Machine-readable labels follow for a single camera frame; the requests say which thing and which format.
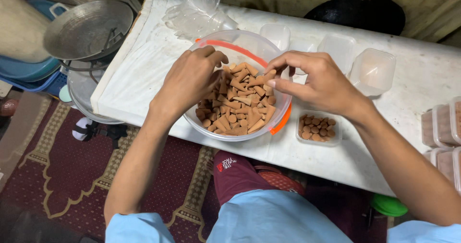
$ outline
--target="person's right hand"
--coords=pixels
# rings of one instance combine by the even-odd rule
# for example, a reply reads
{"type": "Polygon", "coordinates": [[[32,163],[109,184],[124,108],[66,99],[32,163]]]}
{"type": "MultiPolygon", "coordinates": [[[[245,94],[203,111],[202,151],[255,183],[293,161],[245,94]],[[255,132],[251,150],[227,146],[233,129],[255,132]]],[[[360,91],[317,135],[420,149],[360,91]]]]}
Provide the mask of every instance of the person's right hand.
{"type": "Polygon", "coordinates": [[[372,102],[358,91],[327,53],[305,53],[288,51],[269,62],[266,72],[277,70],[277,75],[290,67],[290,75],[295,68],[308,74],[304,85],[284,79],[273,79],[267,85],[311,103],[319,110],[343,115],[354,119],[357,110],[372,102]]]}

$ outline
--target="metal pan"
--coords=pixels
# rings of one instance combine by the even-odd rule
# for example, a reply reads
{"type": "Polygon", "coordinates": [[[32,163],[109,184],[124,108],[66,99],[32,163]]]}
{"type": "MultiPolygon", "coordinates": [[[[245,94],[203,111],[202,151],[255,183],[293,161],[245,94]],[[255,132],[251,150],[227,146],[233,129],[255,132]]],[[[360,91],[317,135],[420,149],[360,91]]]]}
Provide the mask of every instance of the metal pan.
{"type": "Polygon", "coordinates": [[[117,50],[132,22],[133,11],[121,1],[88,2],[57,16],[48,26],[43,44],[55,58],[88,62],[117,50]]]}

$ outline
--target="hand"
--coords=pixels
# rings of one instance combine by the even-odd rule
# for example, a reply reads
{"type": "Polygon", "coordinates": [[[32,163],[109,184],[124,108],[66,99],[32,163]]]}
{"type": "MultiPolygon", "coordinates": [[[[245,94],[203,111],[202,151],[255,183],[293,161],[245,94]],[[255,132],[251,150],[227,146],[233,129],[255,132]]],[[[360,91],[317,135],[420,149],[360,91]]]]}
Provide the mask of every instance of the hand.
{"type": "Polygon", "coordinates": [[[289,80],[273,79],[267,82],[282,93],[287,93],[311,103],[319,110],[354,118],[357,110],[371,101],[358,91],[327,53],[288,51],[269,62],[266,72],[277,70],[277,75],[290,67],[301,68],[308,74],[304,85],[289,80]]]}
{"type": "Polygon", "coordinates": [[[205,46],[185,51],[173,64],[165,77],[163,86],[150,103],[150,108],[164,107],[169,114],[179,118],[184,112],[209,94],[220,81],[221,62],[229,63],[221,51],[205,46]]]}

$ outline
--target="white table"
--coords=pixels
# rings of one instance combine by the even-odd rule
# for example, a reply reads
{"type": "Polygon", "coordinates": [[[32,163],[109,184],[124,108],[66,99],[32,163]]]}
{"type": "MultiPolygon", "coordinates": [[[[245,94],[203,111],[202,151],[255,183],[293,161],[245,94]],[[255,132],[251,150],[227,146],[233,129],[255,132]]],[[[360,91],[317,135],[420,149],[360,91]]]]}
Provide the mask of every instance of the white table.
{"type": "MultiPolygon", "coordinates": [[[[137,126],[143,124],[148,103],[163,84],[167,71],[192,45],[177,39],[161,20],[167,8],[180,2],[145,1],[141,16],[93,93],[92,106],[96,113],[137,126]]],[[[393,54],[397,64],[392,89],[373,101],[391,125],[420,152],[429,149],[421,143],[421,114],[461,95],[460,49],[246,8],[220,5],[220,9],[238,22],[241,30],[258,33],[264,24],[281,24],[290,28],[291,40],[315,46],[327,33],[335,32],[356,39],[355,56],[366,48],[393,54]]],[[[310,146],[295,138],[298,112],[310,107],[297,99],[292,106],[290,120],[274,136],[267,133],[250,141],[222,142],[201,135],[183,117],[171,128],[170,135],[372,192],[394,195],[350,122],[343,119],[341,145],[310,146]]]]}

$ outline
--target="orange bowl handle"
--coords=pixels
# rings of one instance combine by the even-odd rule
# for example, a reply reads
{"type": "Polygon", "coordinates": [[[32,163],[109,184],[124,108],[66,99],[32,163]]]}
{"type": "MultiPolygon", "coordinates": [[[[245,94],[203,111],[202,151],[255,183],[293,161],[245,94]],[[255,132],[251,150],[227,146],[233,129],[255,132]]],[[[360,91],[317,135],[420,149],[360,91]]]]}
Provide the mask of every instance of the orange bowl handle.
{"type": "Polygon", "coordinates": [[[271,132],[272,135],[275,135],[277,132],[280,131],[280,129],[282,129],[282,128],[285,126],[285,124],[287,123],[288,119],[290,118],[290,115],[291,115],[291,103],[290,103],[290,105],[288,106],[288,109],[287,109],[287,111],[285,112],[284,116],[282,117],[282,120],[280,121],[280,123],[279,123],[276,127],[272,128],[272,129],[270,130],[270,132],[271,132]]]}

